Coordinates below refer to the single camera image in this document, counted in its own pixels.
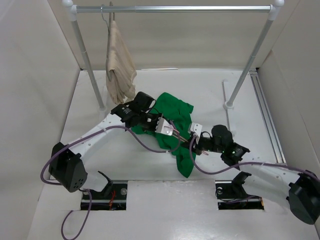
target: black cable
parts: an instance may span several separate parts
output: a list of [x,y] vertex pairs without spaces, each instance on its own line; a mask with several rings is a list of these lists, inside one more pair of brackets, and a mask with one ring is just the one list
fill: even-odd
[[125,102],[125,103],[124,103],[124,105],[126,105],[126,106],[127,106],[127,105],[131,104],[132,102],[133,102],[133,101]]
[[106,188],[106,192],[104,193],[104,196],[109,196],[113,186],[114,186],[114,181],[112,181],[107,175],[105,175],[102,171],[98,171],[98,173],[100,173],[102,176],[104,176],[106,178],[106,180],[108,181],[108,183],[106,184],[105,188]]
[[215,196],[216,196],[216,198],[219,199],[219,200],[221,200],[221,201],[223,201],[223,202],[225,202],[225,203],[231,202],[231,201],[234,201],[234,200],[237,200],[237,198],[234,198],[234,199],[231,199],[231,200],[223,200],[223,199],[221,199],[221,198],[218,197],[217,191],[218,191],[218,189],[215,190]]
[[211,134],[210,134],[209,132],[207,132],[207,131],[203,131],[203,132],[200,134],[200,137],[202,137],[202,135],[203,135],[204,133],[209,134],[210,138],[212,138]]
[[147,111],[146,111],[146,113],[148,114],[152,109],[155,109],[154,107],[155,107],[155,105],[156,105],[156,103],[157,103],[157,100],[155,100],[155,99],[153,99],[154,100],[154,104],[153,104],[153,106],[152,107],[150,107]]

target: beige towel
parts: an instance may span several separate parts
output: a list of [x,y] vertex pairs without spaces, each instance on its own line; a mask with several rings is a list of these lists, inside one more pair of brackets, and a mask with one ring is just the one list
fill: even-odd
[[107,76],[106,88],[112,101],[115,104],[120,104],[124,103],[125,97],[129,100],[135,98],[136,87],[133,81],[137,72],[115,21],[111,22],[109,41],[109,59],[106,71],[109,73],[110,80]]

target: rack leg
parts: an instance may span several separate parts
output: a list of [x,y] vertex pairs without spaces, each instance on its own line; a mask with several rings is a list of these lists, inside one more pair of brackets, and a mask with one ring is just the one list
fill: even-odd
[[285,4],[284,0],[274,0],[274,4],[271,5],[271,11],[269,12],[269,16],[268,19],[266,20],[264,27],[260,33],[260,36],[258,38],[258,40],[256,41],[256,44],[253,48],[253,51],[248,59],[248,61],[246,62],[246,65],[241,73],[241,76],[239,77],[238,82],[236,83],[236,86],[231,94],[230,99],[224,103],[224,108],[225,109],[233,109],[234,108],[234,100],[246,78],[246,75],[248,74],[252,63],[254,62],[256,55],[262,45],[262,43],[264,42],[266,35],[272,25],[272,23],[274,22],[274,20],[276,19],[281,7]]
[[82,39],[82,35],[81,35],[81,32],[80,32],[80,29],[79,29],[78,21],[77,20],[72,21],[71,24],[72,24],[72,27],[73,27],[73,30],[74,30],[74,34],[75,34],[76,40],[77,40],[78,45],[80,47],[82,58],[83,58],[83,61],[84,61],[84,64],[85,64],[85,68],[88,71],[88,75],[90,77],[91,84],[92,84],[92,87],[93,87],[93,91],[95,93],[95,96],[96,96],[96,99],[98,101],[99,107],[100,107],[100,109],[104,110],[105,109],[105,105],[104,105],[104,102],[102,100],[102,97],[101,97],[101,94],[100,94],[100,91],[99,91],[99,88],[98,88],[98,85],[97,85],[97,81],[96,81],[94,72],[93,72],[92,67],[91,67],[89,56],[88,56],[84,41]]
[[269,12],[269,16],[268,19],[266,20],[263,29],[259,35],[258,40],[255,43],[255,46],[252,50],[252,53],[248,59],[248,61],[246,62],[246,65],[239,77],[238,82],[236,83],[236,86],[231,94],[231,96],[229,95],[229,83],[228,81],[224,80],[223,81],[223,90],[224,90],[224,96],[225,96],[225,102],[223,104],[223,108],[226,110],[226,114],[227,114],[227,121],[228,121],[228,125],[229,125],[229,130],[230,132],[232,132],[233,135],[236,134],[236,130],[235,130],[235,124],[233,122],[233,109],[234,109],[234,101],[235,98],[242,86],[242,84],[244,83],[244,80],[252,66],[252,63],[254,62],[256,55],[262,45],[262,43],[264,42],[267,33],[272,25],[272,23],[274,22],[274,20],[276,19],[281,7],[285,4],[284,0],[274,0],[274,4],[271,5],[271,10]]

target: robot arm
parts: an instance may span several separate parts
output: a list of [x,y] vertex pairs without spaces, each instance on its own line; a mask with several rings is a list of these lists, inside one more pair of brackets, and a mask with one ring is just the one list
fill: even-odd
[[316,222],[320,216],[320,181],[314,173],[307,170],[295,172],[263,163],[261,157],[235,143],[231,132],[223,125],[214,126],[211,134],[210,137],[197,136],[198,142],[192,150],[198,155],[202,151],[221,153],[221,159],[229,166],[241,162],[236,167],[239,174],[232,181],[236,193],[241,193],[244,198],[254,195],[269,199],[289,208],[304,223]]
[[[132,102],[120,104],[97,126],[81,136],[93,137],[82,143],[71,146],[57,156],[49,165],[49,172],[69,192],[79,189],[91,189],[108,195],[112,181],[102,172],[87,173],[85,163],[106,142],[125,130],[141,126],[145,131],[156,132],[171,136],[174,126],[161,113],[149,113],[154,99],[139,92]],[[259,159],[250,150],[233,141],[230,131],[224,125],[216,125],[211,130],[210,137],[204,137],[202,126],[192,123],[190,133],[195,135],[192,151],[200,155],[202,151],[221,153],[221,159],[228,165],[234,166],[239,162],[251,162]],[[181,146],[189,148],[191,140]],[[64,148],[61,142],[53,147],[52,155]],[[290,208],[293,214],[307,224],[314,224],[320,216],[320,182],[305,173],[257,164],[239,165],[239,174],[232,180],[234,191],[242,196],[260,196]]]
[[[141,126],[145,131],[171,136],[174,126],[161,113],[149,113],[153,100],[147,94],[139,92],[132,102],[119,104],[102,122],[77,140],[102,131],[100,134],[71,146],[50,163],[50,174],[70,193],[79,189],[91,189],[108,195],[112,181],[102,172],[86,172],[85,164],[108,141],[134,126]],[[56,144],[52,156],[64,147],[61,142]]]

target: white floor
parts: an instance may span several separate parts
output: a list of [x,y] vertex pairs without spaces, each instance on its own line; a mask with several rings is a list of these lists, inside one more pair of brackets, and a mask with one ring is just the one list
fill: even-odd
[[[163,92],[194,106],[191,118],[202,124],[204,131],[211,132],[214,125],[227,125],[223,109],[224,95],[222,80],[228,79],[234,85],[240,71],[235,70],[168,70],[138,71],[135,79],[136,91],[143,91],[155,99]],[[105,72],[96,71],[100,88],[105,85]],[[249,148],[265,162],[275,163],[256,95],[248,76],[235,100],[237,135],[235,142]],[[68,143],[83,135],[99,122],[98,104],[88,74],[80,73],[72,99],[69,114],[62,134],[62,143]],[[158,149],[157,141],[149,135],[139,136],[148,146]],[[198,164],[207,170],[218,170],[226,165],[220,154],[196,157]],[[176,159],[171,154],[156,154],[145,150],[129,133],[119,135],[109,142],[86,164],[90,171],[103,171],[115,180],[185,180],[178,172]],[[232,179],[238,173],[230,170],[216,175],[215,179]],[[212,178],[194,170],[189,179]]]
[[[137,91],[155,99],[168,92],[194,105],[192,121],[203,124],[204,130],[210,131],[213,125],[227,124],[222,107],[222,80],[228,79],[235,85],[240,73],[219,69],[138,71],[135,84]],[[102,89],[105,72],[96,71],[95,76]],[[97,106],[88,74],[83,71],[63,131],[63,143],[78,138],[99,122]],[[263,161],[274,163],[275,156],[249,76],[235,100],[234,111],[235,141]],[[158,148],[153,137],[141,135],[140,138],[148,146]],[[209,171],[226,167],[217,153],[198,156],[197,162]],[[86,169],[103,171],[114,180],[135,181],[128,183],[127,210],[90,213],[79,240],[319,239],[314,226],[300,222],[288,209],[268,200],[264,200],[265,211],[218,210],[214,179],[230,180],[237,174],[236,170],[212,177],[194,169],[186,179],[178,172],[176,160],[170,154],[148,152],[128,133],[119,135],[98,151]],[[61,223],[69,210],[80,208],[80,199],[80,192],[71,194],[63,187],[46,185],[28,239],[61,239]],[[85,214],[85,211],[72,213],[65,225],[68,238],[78,232]]]

